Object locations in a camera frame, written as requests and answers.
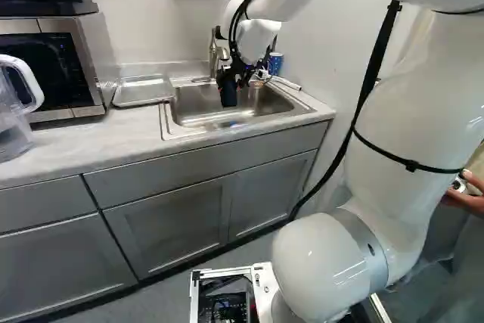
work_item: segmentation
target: stainless steel sink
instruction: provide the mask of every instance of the stainless steel sink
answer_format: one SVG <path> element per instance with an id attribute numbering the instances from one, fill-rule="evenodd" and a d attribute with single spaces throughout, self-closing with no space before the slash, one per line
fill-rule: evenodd
<path id="1" fill-rule="evenodd" d="M 175 97 L 162 110 L 163 139 L 261 123 L 310 113 L 312 108 L 272 82 L 253 80 L 237 93 L 237 106 L 223 108 L 219 90 L 208 79 L 172 80 Z"/>

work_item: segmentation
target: human hand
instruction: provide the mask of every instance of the human hand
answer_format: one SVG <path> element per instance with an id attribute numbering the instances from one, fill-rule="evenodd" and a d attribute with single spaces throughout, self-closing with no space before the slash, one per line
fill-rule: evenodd
<path id="1" fill-rule="evenodd" d="M 470 185 L 476 187 L 479 191 L 484 193 L 484 181 L 477 178 L 471 171 L 464 170 L 462 176 L 466 182 Z M 456 191 L 450 187 L 442 202 L 449 206 L 459 207 L 466 210 L 469 213 L 477 215 L 479 217 L 484 217 L 484 196 L 471 196 L 469 194 L 464 194 Z"/>

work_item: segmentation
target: finger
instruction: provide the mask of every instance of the finger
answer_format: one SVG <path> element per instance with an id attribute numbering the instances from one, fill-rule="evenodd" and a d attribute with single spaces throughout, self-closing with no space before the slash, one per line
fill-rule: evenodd
<path id="1" fill-rule="evenodd" d="M 441 204 L 444 204 L 446 206 L 450 206 L 450 207 L 459 207 L 459 208 L 464 208 L 464 206 L 462 206 L 462 203 L 460 202 L 456 202 L 455 200 L 453 200 L 452 198 L 448 197 L 448 198 L 442 198 L 440 200 L 440 203 Z"/>
<path id="2" fill-rule="evenodd" d="M 469 194 L 460 193 L 453 189 L 448 189 L 446 194 L 452 197 L 457 203 L 470 208 L 484 210 L 484 197 L 482 196 L 470 196 Z"/>
<path id="3" fill-rule="evenodd" d="M 481 179 L 477 178 L 470 170 L 464 169 L 464 171 L 462 172 L 462 176 L 468 183 L 484 193 L 484 182 Z"/>
<path id="4" fill-rule="evenodd" d="M 456 202 L 455 199 L 450 195 L 450 193 L 448 193 L 448 191 L 444 194 L 444 197 L 442 197 L 440 203 L 447 206 L 459 206 L 461 204 L 460 202 Z"/>

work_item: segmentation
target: blue cup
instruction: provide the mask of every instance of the blue cup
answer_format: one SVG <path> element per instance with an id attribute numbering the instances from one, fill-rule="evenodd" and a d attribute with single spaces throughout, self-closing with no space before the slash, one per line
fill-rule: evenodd
<path id="1" fill-rule="evenodd" d="M 269 75 L 279 76 L 284 55 L 282 53 L 271 52 L 269 54 L 268 71 Z"/>

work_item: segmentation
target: faucet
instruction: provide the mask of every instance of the faucet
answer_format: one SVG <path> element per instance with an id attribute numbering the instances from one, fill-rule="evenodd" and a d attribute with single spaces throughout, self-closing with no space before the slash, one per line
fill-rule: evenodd
<path id="1" fill-rule="evenodd" d="M 229 59 L 230 54 L 228 53 L 227 48 L 217 45 L 216 28 L 212 28 L 212 39 L 210 40 L 209 46 L 210 80 L 216 79 L 220 61 L 228 61 Z"/>

